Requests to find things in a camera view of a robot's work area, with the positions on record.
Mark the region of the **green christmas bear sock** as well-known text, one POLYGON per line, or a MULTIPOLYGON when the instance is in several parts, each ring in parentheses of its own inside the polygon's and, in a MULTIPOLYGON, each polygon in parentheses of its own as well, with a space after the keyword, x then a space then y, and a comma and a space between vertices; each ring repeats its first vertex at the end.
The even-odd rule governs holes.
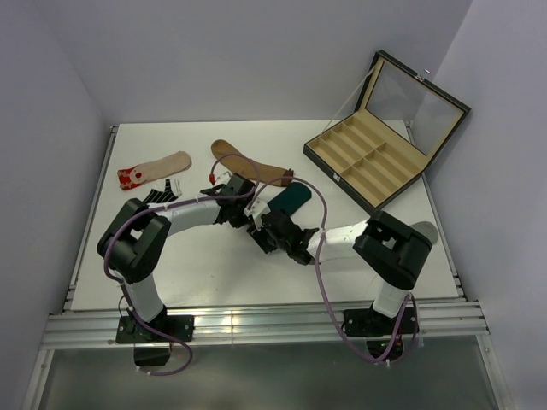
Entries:
POLYGON ((298 182, 292 182, 268 202, 268 207, 272 212, 282 211, 288 216, 292 216, 311 199, 311 196, 312 193, 308 186, 298 182))

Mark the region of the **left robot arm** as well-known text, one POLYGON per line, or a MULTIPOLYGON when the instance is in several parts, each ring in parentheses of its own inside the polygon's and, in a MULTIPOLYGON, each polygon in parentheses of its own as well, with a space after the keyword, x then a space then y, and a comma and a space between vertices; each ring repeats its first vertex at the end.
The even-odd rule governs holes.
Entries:
POLYGON ((136 332, 145 340, 156 341, 167 329, 167 308, 153 277, 167 239, 198 226, 245 225, 244 207, 255 190, 256 184, 235 173, 226 183, 202 190, 191 199, 163 204, 135 198, 125 202, 99 239, 97 253, 103 257, 107 276, 121 285, 132 314, 138 316, 136 332))

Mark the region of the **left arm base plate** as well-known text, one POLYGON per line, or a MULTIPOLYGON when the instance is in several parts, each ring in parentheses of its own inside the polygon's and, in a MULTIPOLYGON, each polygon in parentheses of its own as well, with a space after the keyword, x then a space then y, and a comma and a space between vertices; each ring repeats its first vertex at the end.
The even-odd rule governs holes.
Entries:
POLYGON ((192 315, 168 315, 157 323, 143 326, 133 316, 119 320, 115 336, 117 344, 167 343, 175 339, 190 342, 194 331, 192 315))

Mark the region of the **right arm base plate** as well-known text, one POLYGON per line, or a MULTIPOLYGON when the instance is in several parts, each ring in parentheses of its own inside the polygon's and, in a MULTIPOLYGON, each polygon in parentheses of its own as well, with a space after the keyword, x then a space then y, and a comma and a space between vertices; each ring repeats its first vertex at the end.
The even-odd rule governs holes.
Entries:
MULTIPOLYGON (((397 320, 397 316, 390 319, 375 312, 372 308, 345 309, 343 316, 343 330, 347 337, 390 336, 397 320)), ((414 309, 406 307, 397 332, 403 335, 412 335, 415 325, 414 309)))

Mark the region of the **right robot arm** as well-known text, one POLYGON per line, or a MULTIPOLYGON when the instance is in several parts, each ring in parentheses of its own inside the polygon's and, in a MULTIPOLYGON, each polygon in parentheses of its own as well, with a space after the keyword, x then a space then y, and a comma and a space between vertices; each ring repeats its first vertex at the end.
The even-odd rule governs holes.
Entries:
POLYGON ((384 211, 368 220, 323 231, 303 229, 281 210, 263 214, 247 233, 266 254, 284 251, 304 266, 360 257, 382 279, 370 312, 371 326, 387 333, 399 320, 406 295, 415 287, 421 270, 438 240, 429 222, 407 225, 384 211), (420 228, 431 228, 428 237, 420 228))

